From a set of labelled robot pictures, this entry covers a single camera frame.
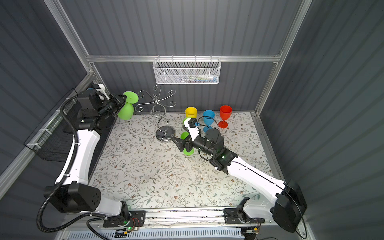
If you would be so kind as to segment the yellow wine glass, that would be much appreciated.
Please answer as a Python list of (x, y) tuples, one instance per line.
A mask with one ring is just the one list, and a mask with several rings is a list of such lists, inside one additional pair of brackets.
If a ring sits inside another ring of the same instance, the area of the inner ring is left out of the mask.
[(185, 109), (185, 114), (187, 118), (196, 119), (198, 115), (198, 110), (195, 107), (188, 107)]

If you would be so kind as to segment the blue wine glass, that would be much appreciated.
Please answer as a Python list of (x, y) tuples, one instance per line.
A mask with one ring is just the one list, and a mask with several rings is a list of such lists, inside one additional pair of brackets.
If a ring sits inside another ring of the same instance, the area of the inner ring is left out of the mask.
[(206, 133), (209, 129), (211, 129), (211, 124), (213, 124), (215, 120), (215, 112), (212, 110), (206, 110), (203, 113), (203, 121), (205, 123), (205, 126), (203, 128), (203, 131)]

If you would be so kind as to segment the red wine glass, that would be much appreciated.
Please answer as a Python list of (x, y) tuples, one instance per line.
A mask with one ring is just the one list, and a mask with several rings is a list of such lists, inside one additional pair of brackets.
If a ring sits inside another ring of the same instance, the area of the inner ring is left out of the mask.
[(228, 120), (230, 118), (232, 111), (233, 111), (233, 109), (228, 105), (224, 105), (224, 106), (220, 107), (220, 117), (222, 119), (219, 122), (220, 128), (225, 129), (228, 127), (228, 123), (226, 122), (226, 120)]

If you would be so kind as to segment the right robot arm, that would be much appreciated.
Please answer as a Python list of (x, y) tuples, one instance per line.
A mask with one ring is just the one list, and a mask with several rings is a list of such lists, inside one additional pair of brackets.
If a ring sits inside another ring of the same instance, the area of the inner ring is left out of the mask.
[(273, 219), (289, 233), (295, 233), (308, 208), (298, 183), (284, 182), (271, 177), (244, 161), (224, 145), (224, 137), (217, 129), (210, 129), (204, 137), (198, 128), (190, 129), (185, 139), (171, 138), (180, 151), (197, 149), (206, 154), (216, 170), (235, 177), (261, 193), (266, 203), (258, 203), (245, 197), (237, 206), (238, 219), (248, 223), (253, 219)]

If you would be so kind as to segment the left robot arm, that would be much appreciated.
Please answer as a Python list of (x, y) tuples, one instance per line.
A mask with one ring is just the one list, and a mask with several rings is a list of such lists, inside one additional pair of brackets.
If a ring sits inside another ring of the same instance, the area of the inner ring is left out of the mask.
[(102, 133), (111, 127), (127, 97), (90, 88), (65, 101), (60, 109), (68, 130), (73, 135), (65, 166), (53, 186), (45, 188), (45, 201), (39, 209), (37, 222), (43, 226), (43, 212), (48, 204), (60, 213), (83, 213), (103, 219), (117, 218), (127, 224), (130, 211), (122, 201), (103, 197), (101, 190), (89, 186), (89, 171)]

